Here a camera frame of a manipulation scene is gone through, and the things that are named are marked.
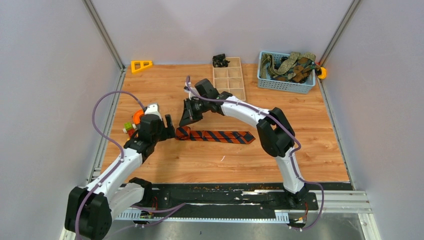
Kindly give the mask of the orange navy striped tie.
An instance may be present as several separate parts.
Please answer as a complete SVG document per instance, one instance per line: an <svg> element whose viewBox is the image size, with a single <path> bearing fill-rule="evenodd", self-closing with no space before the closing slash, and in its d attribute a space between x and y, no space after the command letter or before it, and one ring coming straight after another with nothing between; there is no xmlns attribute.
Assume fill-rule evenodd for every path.
<svg viewBox="0 0 424 240"><path fill-rule="evenodd" d="M175 129L175 139L179 141L219 142L249 145L256 138L249 131L193 130L189 126Z"/></svg>

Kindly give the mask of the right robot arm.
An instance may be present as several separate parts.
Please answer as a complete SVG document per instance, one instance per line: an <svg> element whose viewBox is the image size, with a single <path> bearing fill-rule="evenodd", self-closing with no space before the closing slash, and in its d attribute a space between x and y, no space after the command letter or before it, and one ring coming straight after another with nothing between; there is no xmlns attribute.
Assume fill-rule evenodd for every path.
<svg viewBox="0 0 424 240"><path fill-rule="evenodd" d="M281 109L256 107L235 96L211 101L193 96L183 101L183 114L179 124L187 126L196 123L203 118L203 113L208 111L235 118L255 127L262 149L277 162L283 177L286 204L292 209L298 209L305 203L308 189L302 181L294 153L295 133Z"/></svg>

